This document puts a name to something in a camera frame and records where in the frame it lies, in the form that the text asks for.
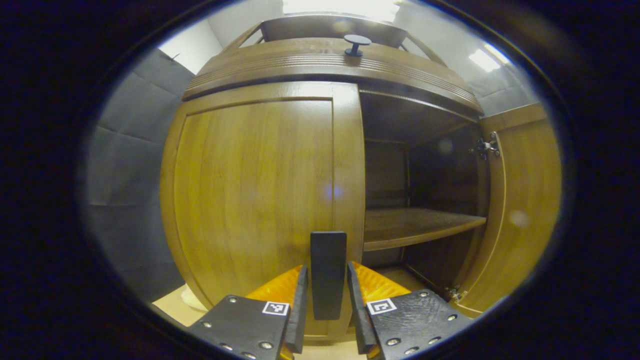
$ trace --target cabinet door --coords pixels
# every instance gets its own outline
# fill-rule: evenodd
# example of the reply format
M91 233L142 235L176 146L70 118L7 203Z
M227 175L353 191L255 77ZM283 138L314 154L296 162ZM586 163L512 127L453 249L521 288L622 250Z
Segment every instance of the cabinet door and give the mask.
M454 302L475 317L523 282L545 250L562 194L560 153L541 104L480 121L483 137L498 134L500 157L488 154L490 203L484 239Z
M175 262L210 309L310 266L312 231L345 231L347 260L359 261L364 176L354 84L272 83L186 102L165 144L160 187ZM315 321L309 295L305 334L343 336L346 284L336 321Z

